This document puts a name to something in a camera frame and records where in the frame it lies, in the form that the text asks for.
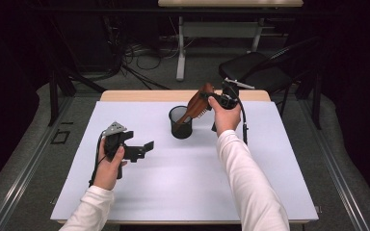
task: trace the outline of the table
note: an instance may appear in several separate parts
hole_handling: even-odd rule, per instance
[[[302,0],[159,0],[166,8],[299,8]],[[251,51],[256,51],[263,29],[263,19],[253,22],[184,22],[179,17],[179,57],[176,80],[185,75],[184,37],[202,38],[253,38]]]
[[[117,121],[134,131],[127,145],[154,141],[143,160],[128,163],[114,189],[108,222],[118,224],[240,223],[210,129],[213,112],[193,120],[185,140],[171,135],[168,112],[186,105],[195,90],[107,90],[87,130],[51,219],[65,222],[77,208],[93,172],[102,130]],[[318,219],[274,102],[264,90],[241,90],[248,116],[249,148],[286,208],[290,222]],[[237,133],[241,136],[241,126]]]

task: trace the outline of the white tabletop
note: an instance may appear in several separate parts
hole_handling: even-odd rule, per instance
[[[187,102],[97,102],[51,219],[65,221],[80,203],[93,172],[98,136],[112,122],[134,131],[129,146],[154,141],[154,149],[123,168],[109,222],[238,223],[225,171],[211,131],[213,112],[193,120],[186,140],[171,135],[168,112]],[[318,219],[274,102],[244,102],[248,140],[286,208],[290,222]]]
[[[160,7],[256,8],[301,7],[302,0],[159,0]]]

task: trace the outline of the hand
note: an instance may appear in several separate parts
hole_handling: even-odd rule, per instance
[[[227,110],[212,96],[209,96],[208,102],[215,111],[216,134],[220,136],[226,130],[236,130],[240,123],[240,105],[237,104],[234,109]]]
[[[109,160],[104,152],[104,143],[106,140],[103,138],[100,142],[100,149],[98,153],[98,164],[97,173],[94,178],[94,185],[104,189],[112,190],[117,182],[117,175],[119,174],[119,164],[125,166],[127,162],[123,162],[124,147],[120,146],[117,149],[116,155],[113,160]]]

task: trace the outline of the black chair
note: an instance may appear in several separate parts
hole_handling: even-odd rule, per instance
[[[277,103],[281,103],[279,114],[282,116],[292,84],[315,70],[317,56],[313,54],[318,53],[320,44],[320,38],[309,38],[277,51],[270,58],[259,52],[251,52],[220,64],[219,73],[224,79],[265,90],[269,95],[284,90],[283,100]]]

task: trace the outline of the chair leg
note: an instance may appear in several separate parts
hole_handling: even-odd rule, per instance
[[[288,91],[290,90],[290,86],[284,91],[284,97],[283,97],[283,102],[281,103],[281,108],[280,108],[280,117],[283,117],[283,112],[284,112],[284,107],[286,106],[287,102],[287,95]]]

